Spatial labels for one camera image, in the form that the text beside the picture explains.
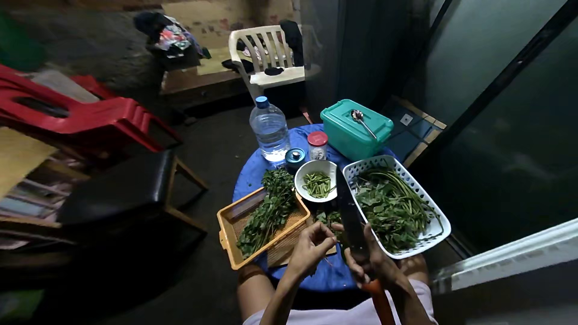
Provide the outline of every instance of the blue tablecloth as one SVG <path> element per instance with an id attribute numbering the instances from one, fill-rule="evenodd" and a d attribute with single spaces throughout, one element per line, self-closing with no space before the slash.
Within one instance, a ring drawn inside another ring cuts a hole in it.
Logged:
<path id="1" fill-rule="evenodd" d="M 289 130 L 289 139 L 291 147 L 299 147 L 305 150 L 306 161 L 309 161 L 309 144 L 307 143 L 307 136 L 313 131 L 323 131 L 322 124 L 305 125 Z M 384 147 L 378 154 L 389 154 L 395 157 L 393 152 Z M 343 157 L 337 150 L 327 146 L 327 159 L 333 161 L 339 169 L 343 169 L 346 165 L 351 164 L 352 161 Z M 267 169 L 272 169 L 274 166 L 263 158 L 261 150 L 257 149 L 243 166 L 237 183 L 235 184 L 235 191 L 233 192 L 233 202 L 260 188 L 261 179 Z M 301 288 L 314 291 L 337 291 L 344 289 L 356 288 L 355 282 L 351 277 L 349 268 L 341 257 L 341 249 L 337 245 L 337 254 L 329 256 L 327 261 L 322 260 L 317 266 L 317 270 L 313 276 L 308 276 L 301 283 Z M 286 267 L 271 268 L 267 267 L 266 254 L 259 256 L 255 261 L 259 264 L 265 272 L 271 274 L 274 278 L 280 279 L 285 273 Z"/>

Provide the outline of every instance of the teal plastic container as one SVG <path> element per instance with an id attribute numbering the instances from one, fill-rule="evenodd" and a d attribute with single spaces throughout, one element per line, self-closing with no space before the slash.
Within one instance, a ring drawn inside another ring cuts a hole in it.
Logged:
<path id="1" fill-rule="evenodd" d="M 363 113 L 363 121 L 373 131 L 377 140 L 361 123 L 351 117 L 354 109 Z M 321 119 L 329 145 L 351 161 L 375 156 L 394 128 L 394 123 L 387 117 L 350 99 L 343 99 L 321 111 Z"/>

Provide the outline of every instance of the knife handle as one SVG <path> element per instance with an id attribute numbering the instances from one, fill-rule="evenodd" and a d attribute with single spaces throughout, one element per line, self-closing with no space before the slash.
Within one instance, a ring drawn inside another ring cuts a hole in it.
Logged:
<path id="1" fill-rule="evenodd" d="M 381 325 L 395 325 L 390 302 L 387 299 L 386 291 L 381 287 L 379 280 L 375 279 L 367 284 L 361 285 L 361 290 L 367 291 L 371 294 L 373 306 L 375 307 Z"/>

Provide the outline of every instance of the red lid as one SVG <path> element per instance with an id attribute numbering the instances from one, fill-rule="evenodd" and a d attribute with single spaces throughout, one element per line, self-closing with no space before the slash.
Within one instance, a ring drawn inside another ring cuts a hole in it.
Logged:
<path id="1" fill-rule="evenodd" d="M 323 147 L 327 144 L 327 134 L 322 131 L 311 132 L 307 136 L 307 142 L 314 147 Z"/>

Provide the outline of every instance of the black stool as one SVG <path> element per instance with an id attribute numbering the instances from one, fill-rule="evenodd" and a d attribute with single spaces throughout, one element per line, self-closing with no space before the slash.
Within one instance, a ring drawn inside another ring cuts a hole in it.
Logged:
<path id="1" fill-rule="evenodd" d="M 78 185 L 62 205 L 57 221 L 68 230 L 87 226 L 100 228 L 99 225 L 110 222 L 122 224 L 123 219 L 130 225 L 134 216 L 145 218 L 167 213 L 205 234 L 201 224 L 170 203 L 177 172 L 203 192 L 208 189 L 173 150 L 148 153 L 124 161 Z"/>

